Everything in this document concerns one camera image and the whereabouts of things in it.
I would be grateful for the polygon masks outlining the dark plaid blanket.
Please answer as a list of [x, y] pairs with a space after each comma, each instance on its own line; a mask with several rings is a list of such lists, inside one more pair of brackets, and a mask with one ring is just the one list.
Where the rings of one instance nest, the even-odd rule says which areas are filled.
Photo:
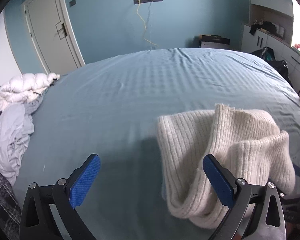
[[0, 173], [0, 229], [7, 239], [19, 239], [21, 209], [10, 182]]

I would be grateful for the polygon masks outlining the dark wall light switch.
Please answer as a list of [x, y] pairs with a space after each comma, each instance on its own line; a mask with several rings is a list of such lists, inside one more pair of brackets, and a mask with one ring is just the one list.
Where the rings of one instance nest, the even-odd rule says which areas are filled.
[[73, 7], [74, 5], [76, 5], [76, 0], [71, 0], [71, 1], [69, 2], [69, 6], [70, 6], [70, 7]]

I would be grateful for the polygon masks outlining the light grey crumpled sheet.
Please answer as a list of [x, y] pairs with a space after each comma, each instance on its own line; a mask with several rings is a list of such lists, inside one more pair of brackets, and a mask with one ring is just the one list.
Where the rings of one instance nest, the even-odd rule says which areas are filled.
[[9, 105], [0, 116], [0, 173], [14, 185], [19, 175], [24, 153], [34, 132], [32, 114], [43, 97], [31, 102]]

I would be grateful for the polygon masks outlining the black bag on floor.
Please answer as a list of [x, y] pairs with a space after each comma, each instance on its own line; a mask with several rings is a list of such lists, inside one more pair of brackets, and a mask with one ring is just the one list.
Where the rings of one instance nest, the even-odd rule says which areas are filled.
[[260, 50], [255, 50], [251, 52], [251, 54], [260, 57], [265, 62], [267, 62], [289, 83], [290, 86], [292, 86], [292, 83], [289, 79], [289, 70], [287, 62], [285, 60], [276, 60], [272, 48], [264, 47]]

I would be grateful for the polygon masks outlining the black clothing on counter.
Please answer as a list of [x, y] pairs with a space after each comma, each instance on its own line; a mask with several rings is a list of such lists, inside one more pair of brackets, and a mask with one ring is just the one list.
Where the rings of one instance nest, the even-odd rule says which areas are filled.
[[264, 21], [263, 24], [251, 25], [250, 34], [254, 36], [257, 29], [259, 29], [259, 30], [263, 29], [272, 35], [277, 34], [276, 26], [272, 22], [269, 22], [269, 21]]

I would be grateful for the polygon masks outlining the white panel door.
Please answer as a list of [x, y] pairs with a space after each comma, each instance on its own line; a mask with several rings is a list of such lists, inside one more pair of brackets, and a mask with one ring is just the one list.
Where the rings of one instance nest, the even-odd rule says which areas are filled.
[[85, 66], [65, 0], [26, 0], [26, 24], [47, 73], [67, 74]]

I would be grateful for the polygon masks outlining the blue and cream knit sweater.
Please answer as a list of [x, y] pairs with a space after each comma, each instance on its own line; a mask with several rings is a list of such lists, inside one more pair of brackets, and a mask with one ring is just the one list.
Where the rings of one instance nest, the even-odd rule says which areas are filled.
[[272, 181], [286, 194], [294, 190], [289, 135], [266, 111], [217, 104], [214, 110], [161, 116], [157, 129], [166, 201], [174, 217], [214, 229], [226, 215], [203, 171], [208, 154], [250, 184]]

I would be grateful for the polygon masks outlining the blue bed sheet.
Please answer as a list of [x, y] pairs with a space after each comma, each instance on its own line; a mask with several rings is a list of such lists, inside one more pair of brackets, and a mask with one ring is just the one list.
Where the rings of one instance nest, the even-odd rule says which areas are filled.
[[208, 239], [168, 212], [156, 128], [159, 116], [217, 103], [269, 112], [300, 166], [300, 97], [270, 65], [233, 50], [159, 49], [87, 64], [49, 88], [14, 194], [23, 204], [32, 182], [68, 178], [96, 153], [101, 170], [77, 211], [97, 239]]

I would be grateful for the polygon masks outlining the black and white box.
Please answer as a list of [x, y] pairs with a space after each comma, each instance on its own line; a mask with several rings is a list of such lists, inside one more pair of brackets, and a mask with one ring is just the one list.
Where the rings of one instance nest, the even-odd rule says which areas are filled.
[[199, 35], [200, 48], [230, 49], [230, 39], [219, 35]]

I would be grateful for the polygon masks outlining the white puffy duvet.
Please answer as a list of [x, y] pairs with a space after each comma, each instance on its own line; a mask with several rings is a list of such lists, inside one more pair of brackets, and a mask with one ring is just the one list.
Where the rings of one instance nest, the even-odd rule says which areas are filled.
[[26, 73], [15, 76], [0, 87], [0, 109], [17, 102], [31, 102], [48, 89], [61, 75]]

